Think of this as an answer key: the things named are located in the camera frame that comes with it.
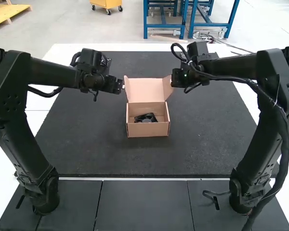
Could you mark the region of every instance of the open cardboard box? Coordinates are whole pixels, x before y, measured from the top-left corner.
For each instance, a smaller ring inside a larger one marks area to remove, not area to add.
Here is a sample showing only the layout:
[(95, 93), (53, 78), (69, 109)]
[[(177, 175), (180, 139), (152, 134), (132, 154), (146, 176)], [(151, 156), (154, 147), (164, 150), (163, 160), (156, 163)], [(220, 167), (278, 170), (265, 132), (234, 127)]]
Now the open cardboard box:
[[(128, 137), (168, 136), (170, 117), (166, 99), (172, 94), (171, 76), (165, 78), (128, 78), (124, 76), (126, 130)], [(157, 122), (135, 123), (135, 116), (154, 113)]]

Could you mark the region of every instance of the blue metal rack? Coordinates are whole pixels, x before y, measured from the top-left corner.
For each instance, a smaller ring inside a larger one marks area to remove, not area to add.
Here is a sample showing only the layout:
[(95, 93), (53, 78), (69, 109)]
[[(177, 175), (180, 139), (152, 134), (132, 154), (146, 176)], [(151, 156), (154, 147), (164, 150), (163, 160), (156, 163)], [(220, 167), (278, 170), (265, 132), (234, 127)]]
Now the blue metal rack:
[[(160, 15), (161, 15), (161, 24), (148, 24), (147, 23), (147, 16), (149, 14), (149, 7), (159, 7)], [(144, 39), (148, 38), (148, 28), (180, 28), (180, 36), (179, 39), (184, 38), (185, 32), (185, 22), (187, 17), (187, 8), (188, 4), (186, 4), (183, 8), (182, 12), (182, 23), (181, 24), (167, 24), (166, 17), (164, 12), (164, 7), (171, 7), (173, 8), (173, 16), (177, 16), (177, 9), (178, 9), (178, 0), (144, 0)]]
[[(237, 7), (239, 5), (239, 2), (240, 2), (240, 0), (235, 0), (234, 1), (233, 7), (232, 7), (232, 11), (231, 11), (231, 14), (230, 14), (230, 17), (229, 17), (229, 20), (228, 20), (228, 23), (213, 23), (210, 20), (209, 16), (212, 13), (214, 0), (209, 0), (208, 3), (202, 3), (201, 2), (199, 4), (198, 4), (198, 0), (193, 0), (192, 2), (189, 2), (188, 5), (189, 6), (192, 5), (193, 9), (192, 9), (192, 15), (191, 15), (191, 23), (190, 23), (190, 26), (189, 26), (188, 38), (189, 39), (193, 38), (194, 27), (196, 27), (196, 26), (226, 27), (227, 31), (224, 34), (224, 38), (225, 39), (228, 38), (229, 34), (230, 34), (231, 27), (232, 27), (232, 23), (233, 23), (233, 21), (235, 19), (236, 10), (237, 10)], [(210, 6), (210, 10), (208, 12), (205, 12), (201, 8), (201, 6)], [(202, 16), (202, 18), (205, 20), (205, 23), (195, 23), (195, 15), (196, 15), (196, 10), (197, 9), (198, 9), (200, 15)]]
[[(180, 4), (180, 15), (182, 15), (183, 14), (183, 10), (184, 10), (184, 1), (182, 1), (181, 2), (181, 4)], [(202, 2), (202, 3), (200, 3), (200, 6), (207, 6), (207, 7), (209, 7), (210, 9), (209, 9), (209, 11), (208, 11), (208, 16), (210, 16), (211, 14), (212, 14), (212, 10), (213, 10), (213, 4), (214, 4), (214, 0), (209, 0), (209, 1), (206, 1), (206, 2)], [(193, 2), (193, 0), (189, 0), (188, 1), (188, 6), (193, 6), (194, 5), (194, 2)]]

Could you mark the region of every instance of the concrete floor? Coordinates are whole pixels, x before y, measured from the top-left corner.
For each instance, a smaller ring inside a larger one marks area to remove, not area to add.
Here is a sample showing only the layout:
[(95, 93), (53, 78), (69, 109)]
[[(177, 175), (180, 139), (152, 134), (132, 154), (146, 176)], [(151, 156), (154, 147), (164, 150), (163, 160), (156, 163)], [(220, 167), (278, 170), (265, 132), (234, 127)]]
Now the concrete floor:
[[(6, 50), (42, 58), (55, 43), (157, 42), (143, 39), (142, 0), (123, 0), (123, 12), (115, 8), (111, 16), (99, 7), (93, 12), (89, 0), (12, 2), (31, 4), (33, 11), (13, 17), (11, 25), (0, 25), (0, 47)], [(232, 4), (233, 0), (215, 0), (212, 21), (226, 22)], [(158, 22), (160, 17), (156, 14), (148, 20)], [(166, 20), (179, 23), (181, 18)], [(230, 38), (225, 41), (252, 51), (288, 46), (289, 0), (241, 0)]]

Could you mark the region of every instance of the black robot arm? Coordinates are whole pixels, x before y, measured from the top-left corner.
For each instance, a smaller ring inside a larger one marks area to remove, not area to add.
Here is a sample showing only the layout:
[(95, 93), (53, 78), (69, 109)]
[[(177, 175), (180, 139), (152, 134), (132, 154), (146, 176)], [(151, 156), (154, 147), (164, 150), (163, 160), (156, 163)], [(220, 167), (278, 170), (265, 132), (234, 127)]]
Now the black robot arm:
[[(174, 46), (179, 46), (183, 54), (177, 55)], [(209, 53), (206, 42), (189, 44), (187, 52), (179, 44), (173, 44), (171, 50), (181, 59), (181, 68), (172, 71), (173, 87), (185, 88), (188, 93), (212, 80), (228, 80), (248, 84), (258, 95), (259, 123), (245, 156), (231, 173), (229, 185), (230, 205), (249, 217), (243, 230), (250, 231), (262, 208), (281, 189), (288, 172), (289, 47), (230, 58)], [(280, 154), (276, 182), (266, 192)]]
[[(43, 155), (25, 114), (27, 91), (44, 97), (62, 88), (82, 92), (105, 91), (120, 94), (123, 81), (110, 76), (111, 60), (95, 50), (83, 49), (64, 66), (32, 58), (20, 51), (0, 49), (0, 146), (16, 168), (17, 180), (24, 187), (36, 213), (47, 214), (59, 204), (58, 173)], [(47, 94), (28, 84), (58, 86)]]

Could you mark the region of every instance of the cooling fan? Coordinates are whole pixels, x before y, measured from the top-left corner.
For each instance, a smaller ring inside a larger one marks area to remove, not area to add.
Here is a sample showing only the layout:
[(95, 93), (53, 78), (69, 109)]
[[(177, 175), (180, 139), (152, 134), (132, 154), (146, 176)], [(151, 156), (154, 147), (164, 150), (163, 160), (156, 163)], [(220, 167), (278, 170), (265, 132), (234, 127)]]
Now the cooling fan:
[(155, 123), (158, 121), (153, 113), (139, 115), (136, 116), (134, 119), (135, 123)]

